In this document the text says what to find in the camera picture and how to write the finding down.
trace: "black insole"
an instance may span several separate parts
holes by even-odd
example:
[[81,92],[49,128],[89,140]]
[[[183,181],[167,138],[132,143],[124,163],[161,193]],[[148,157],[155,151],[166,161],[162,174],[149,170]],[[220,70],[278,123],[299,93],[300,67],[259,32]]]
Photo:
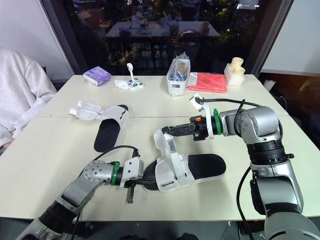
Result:
[[[124,108],[123,113],[121,113],[122,115],[128,111],[128,107],[126,105],[118,106]],[[99,153],[104,153],[113,148],[116,145],[120,130],[120,125],[116,120],[103,120],[99,126],[99,130],[94,141],[94,150]]]
[[[156,180],[157,161],[151,163],[143,173],[143,179]],[[226,163],[216,154],[197,154],[188,156],[188,167],[195,180],[222,175],[226,171]],[[144,184],[150,191],[158,191],[157,184]]]

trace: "white sweatshirt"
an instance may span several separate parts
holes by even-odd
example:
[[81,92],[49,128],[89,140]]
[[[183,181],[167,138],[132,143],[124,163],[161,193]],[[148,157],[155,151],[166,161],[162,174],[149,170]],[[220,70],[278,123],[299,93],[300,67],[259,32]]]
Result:
[[56,92],[37,62],[0,47],[0,148],[12,142]]

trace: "window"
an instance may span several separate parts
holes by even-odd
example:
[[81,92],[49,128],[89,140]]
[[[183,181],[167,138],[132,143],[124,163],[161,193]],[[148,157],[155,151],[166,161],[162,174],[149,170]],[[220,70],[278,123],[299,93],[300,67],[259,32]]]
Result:
[[165,75],[183,52],[192,72],[223,73],[245,61],[268,0],[64,0],[87,68]]

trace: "cable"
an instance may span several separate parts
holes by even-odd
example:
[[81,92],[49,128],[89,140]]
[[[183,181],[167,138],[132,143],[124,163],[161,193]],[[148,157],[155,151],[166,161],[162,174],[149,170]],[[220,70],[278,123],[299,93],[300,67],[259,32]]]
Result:
[[233,128],[234,128],[235,134],[237,134],[240,138],[241,138],[241,133],[238,131],[237,122],[238,122],[240,111],[241,111],[242,107],[244,106],[245,102],[246,102],[246,100],[242,99],[240,106],[239,106],[238,110],[236,111],[234,121],[233,121]]
[[99,156],[97,156],[95,159],[93,159],[92,161],[98,160],[99,158],[101,158],[103,155],[107,154],[108,152],[115,150],[115,149],[120,149],[120,148],[127,148],[127,149],[133,149],[133,151],[138,151],[137,148],[135,148],[134,146],[129,146],[129,145],[120,145],[120,146],[114,146],[110,149],[108,149],[107,151],[101,153]]
[[252,236],[250,227],[248,225],[248,222],[247,222],[247,220],[246,220],[246,218],[244,216],[244,213],[241,210],[241,206],[240,206],[240,191],[241,191],[241,187],[242,187],[242,184],[245,181],[246,176],[250,172],[250,170],[251,170],[251,167],[248,167],[248,169],[245,171],[244,175],[242,176],[242,178],[241,178],[241,180],[239,182],[239,186],[238,186],[238,189],[236,191],[236,206],[238,207],[238,210],[239,210],[240,216],[242,218],[242,221],[243,221],[243,224],[244,224],[244,229],[245,229],[246,233],[248,234],[250,240],[255,240],[254,237]]
[[77,229],[77,224],[79,222],[79,218],[80,218],[80,213],[76,217],[76,220],[75,220],[75,223],[74,223],[74,227],[73,227],[72,237],[70,238],[70,240],[74,240],[74,238],[76,236],[76,229]]
[[[195,102],[198,104],[201,103],[211,103],[211,102],[229,102],[229,103],[234,103],[234,104],[241,104],[242,101],[239,100],[233,100],[233,99],[229,99],[229,98],[211,98],[211,99],[201,99],[199,97],[195,98]],[[253,103],[253,102],[248,102],[245,101],[244,102],[245,105],[250,105],[250,106],[254,106],[254,107],[261,107],[261,105]]]
[[280,98],[284,100],[285,111],[287,111],[287,100],[284,98],[284,96],[280,96]]

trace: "red towel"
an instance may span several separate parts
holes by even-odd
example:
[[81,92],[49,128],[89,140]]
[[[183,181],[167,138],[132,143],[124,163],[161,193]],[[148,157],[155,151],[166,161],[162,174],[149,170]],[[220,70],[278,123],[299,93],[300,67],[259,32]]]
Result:
[[227,91],[225,75],[199,72],[196,85],[188,86],[188,89],[200,92],[225,93]]

